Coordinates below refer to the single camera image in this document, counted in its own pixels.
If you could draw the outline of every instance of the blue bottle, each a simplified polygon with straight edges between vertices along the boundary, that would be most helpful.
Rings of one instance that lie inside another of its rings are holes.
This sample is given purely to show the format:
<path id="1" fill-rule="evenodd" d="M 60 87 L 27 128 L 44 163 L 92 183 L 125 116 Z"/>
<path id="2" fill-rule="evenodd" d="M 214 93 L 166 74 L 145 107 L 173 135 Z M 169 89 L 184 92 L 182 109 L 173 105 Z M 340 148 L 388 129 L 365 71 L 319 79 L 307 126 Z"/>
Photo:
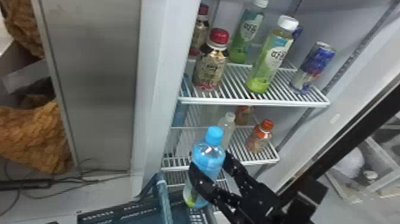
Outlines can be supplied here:
<path id="1" fill-rule="evenodd" d="M 225 150 L 222 148 L 221 141 L 224 131 L 218 126 L 211 126 L 207 129 L 205 138 L 197 142 L 192 150 L 192 162 L 206 174 L 210 179 L 216 180 L 221 171 L 225 160 Z M 183 198 L 190 208 L 200 209 L 205 207 L 208 202 L 199 195 L 186 178 L 183 188 Z"/>

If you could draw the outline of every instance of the green tea bottle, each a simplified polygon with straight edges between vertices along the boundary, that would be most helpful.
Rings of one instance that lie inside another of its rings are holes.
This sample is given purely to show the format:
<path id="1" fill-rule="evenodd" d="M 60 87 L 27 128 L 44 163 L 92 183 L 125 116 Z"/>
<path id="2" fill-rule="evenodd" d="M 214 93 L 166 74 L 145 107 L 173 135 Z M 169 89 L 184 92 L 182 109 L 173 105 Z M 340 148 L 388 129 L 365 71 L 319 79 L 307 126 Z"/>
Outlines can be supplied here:
<path id="1" fill-rule="evenodd" d="M 292 32 L 298 25 L 299 21 L 295 18 L 287 15 L 279 17 L 279 28 L 267 36 L 261 55 L 254 62 L 247 78 L 247 87 L 250 91 L 263 93 L 268 89 L 293 43 Z"/>
<path id="2" fill-rule="evenodd" d="M 234 63 L 244 63 L 251 40 L 260 28 L 264 18 L 263 9 L 268 5 L 268 0 L 254 0 L 245 4 L 242 18 L 236 28 L 232 45 L 229 48 L 229 60 Z"/>

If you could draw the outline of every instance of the cable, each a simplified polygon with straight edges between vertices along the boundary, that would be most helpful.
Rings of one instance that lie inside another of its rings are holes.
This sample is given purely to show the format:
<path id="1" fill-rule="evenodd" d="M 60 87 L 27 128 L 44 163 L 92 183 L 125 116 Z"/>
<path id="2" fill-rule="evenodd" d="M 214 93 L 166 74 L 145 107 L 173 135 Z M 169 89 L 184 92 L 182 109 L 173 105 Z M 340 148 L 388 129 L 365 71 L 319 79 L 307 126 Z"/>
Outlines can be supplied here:
<path id="1" fill-rule="evenodd" d="M 34 174 L 34 172 L 35 172 L 35 171 L 31 171 L 30 173 L 28 173 L 28 174 L 23 178 L 23 180 L 26 179 L 26 178 L 28 178 L 28 176 Z M 15 199 L 14 199 L 14 201 L 11 203 L 11 205 L 8 206 L 8 208 L 6 208 L 4 211 L 0 212 L 0 217 L 3 216 L 3 215 L 5 215 L 5 214 L 7 214 L 7 213 L 8 213 L 11 209 L 13 209 L 14 206 L 17 204 L 18 200 L 19 200 L 20 197 L 21 197 L 23 184 L 24 184 L 24 183 L 22 182 L 21 185 L 20 185 L 20 188 L 17 190 L 17 196 L 15 196 Z"/>
<path id="2" fill-rule="evenodd" d="M 17 190 L 17 196 L 15 196 L 14 201 L 11 203 L 11 205 L 8 208 L 6 208 L 4 211 L 2 211 L 0 213 L 0 217 L 5 215 L 6 213 L 8 213 L 11 209 L 13 209 L 13 207 L 17 204 L 17 202 L 20 199 L 20 197 L 21 197 L 21 189 L 18 189 Z"/>
<path id="3" fill-rule="evenodd" d="M 117 177 L 107 178 L 107 179 L 103 179 L 103 180 L 95 180 L 95 181 L 93 181 L 92 183 L 83 183 L 83 184 L 80 185 L 80 186 L 74 186 L 74 187 L 67 188 L 67 189 L 65 189 L 65 190 L 62 190 L 62 191 L 53 193 L 53 194 L 43 195 L 43 196 L 32 196 L 32 195 L 28 194 L 28 193 L 25 192 L 25 191 L 21 191 L 21 193 L 22 193 L 25 197 L 30 198 L 30 199 L 34 199 L 34 200 L 45 199 L 45 198 L 51 198 L 51 197 L 54 197 L 54 196 L 63 194 L 63 193 L 65 193 L 65 192 L 69 192 L 69 191 L 75 190 L 75 189 L 83 188 L 83 187 L 85 187 L 85 186 L 89 186 L 89 185 L 93 185 L 93 184 L 98 184 L 98 183 L 103 183 L 103 182 L 107 182 L 107 181 L 111 181 L 111 180 L 115 180 L 115 179 L 127 178 L 127 177 L 130 177 L 130 176 L 134 176 L 134 175 L 123 175 L 123 176 L 117 176 Z"/>
<path id="4" fill-rule="evenodd" d="M 85 160 L 83 160 L 80 164 L 89 161 L 89 160 L 93 160 L 92 158 L 87 158 Z M 10 161 L 7 160 L 3 166 L 3 170 L 4 170 L 4 174 L 6 176 L 6 178 L 8 180 L 14 181 L 14 179 L 10 176 L 10 174 L 8 173 L 8 165 L 9 165 Z M 126 177 L 130 177 L 130 176 L 135 176 L 135 175 L 123 175 L 123 176 L 117 176 L 117 177 L 113 177 L 113 178 L 107 178 L 107 179 L 95 179 L 95 180 L 87 180 L 83 178 L 83 175 L 85 174 L 89 174 L 89 173 L 93 173 L 93 172 L 126 172 L 127 170 L 112 170 L 112 169 L 92 169 L 92 170 L 87 170 L 85 172 L 81 172 L 80 175 L 77 176 L 70 176 L 70 177 L 66 177 L 66 178 L 60 178 L 60 179 L 55 179 L 56 175 L 52 175 L 53 181 L 52 181 L 52 185 L 55 184 L 59 184 L 59 183 L 80 183 L 80 186 L 74 186 L 71 188 L 67 188 L 65 190 L 53 193 L 53 194 L 49 194 L 49 195 L 43 195 L 43 196 L 32 196 L 30 194 L 28 194 L 27 192 L 23 191 L 23 180 L 27 179 L 28 176 L 37 173 L 37 171 L 31 171 L 30 173 L 28 173 L 21 182 L 21 185 L 19 187 L 19 189 L 17 190 L 17 195 L 15 196 L 14 201 L 11 203 L 11 205 L 5 209 L 4 211 L 0 212 L 0 217 L 4 216 L 5 214 L 7 214 L 11 209 L 13 209 L 15 207 L 15 205 L 17 204 L 18 200 L 20 199 L 21 195 L 24 195 L 25 197 L 29 198 L 29 199 L 33 199 L 33 200 L 39 200 L 39 199 L 45 199 L 45 198 L 51 198 L 60 194 L 63 194 L 65 192 L 69 192 L 69 191 L 73 191 L 75 189 L 80 189 L 83 188 L 85 186 L 89 186 L 89 185 L 94 185 L 94 184 L 98 184 L 98 183 L 104 183 L 107 181 L 111 181 L 114 179 L 120 179 L 120 178 L 126 178 Z"/>

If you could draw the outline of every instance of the soda can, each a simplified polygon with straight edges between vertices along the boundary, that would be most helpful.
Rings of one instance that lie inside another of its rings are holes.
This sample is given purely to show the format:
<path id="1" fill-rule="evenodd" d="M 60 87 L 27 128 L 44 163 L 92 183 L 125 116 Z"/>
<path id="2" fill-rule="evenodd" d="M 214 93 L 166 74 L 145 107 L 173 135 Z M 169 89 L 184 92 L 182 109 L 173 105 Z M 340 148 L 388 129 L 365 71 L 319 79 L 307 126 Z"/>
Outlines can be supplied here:
<path id="1" fill-rule="evenodd" d="M 297 94 L 306 94 L 312 82 L 318 79 L 329 61 L 335 56 L 335 52 L 330 45 L 317 42 L 290 81 L 292 90 Z"/>
<path id="2" fill-rule="evenodd" d="M 298 26 L 292 33 L 293 41 L 296 41 L 300 34 L 303 32 L 303 26 Z"/>

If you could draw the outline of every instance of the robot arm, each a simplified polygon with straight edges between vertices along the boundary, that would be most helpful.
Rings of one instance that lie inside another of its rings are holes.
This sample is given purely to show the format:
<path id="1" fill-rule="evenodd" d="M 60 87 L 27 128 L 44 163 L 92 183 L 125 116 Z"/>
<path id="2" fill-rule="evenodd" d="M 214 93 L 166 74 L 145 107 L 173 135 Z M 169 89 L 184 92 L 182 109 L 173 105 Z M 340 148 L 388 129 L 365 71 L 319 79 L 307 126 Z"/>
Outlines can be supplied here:
<path id="1" fill-rule="evenodd" d="M 245 167 L 228 152 L 226 152 L 223 169 L 233 177 L 241 196 L 219 188 L 194 163 L 190 164 L 189 178 L 194 189 L 211 204 L 217 206 L 230 223 L 310 223 L 310 217 L 319 203 L 301 191 L 289 202 L 288 206 L 283 205 L 271 189 L 250 176 Z M 324 194 L 318 194 L 318 197 L 323 198 L 327 188 L 317 181 L 314 182 L 316 182 L 316 187 L 322 187 Z M 287 212 L 282 210 L 285 206 L 288 207 Z"/>

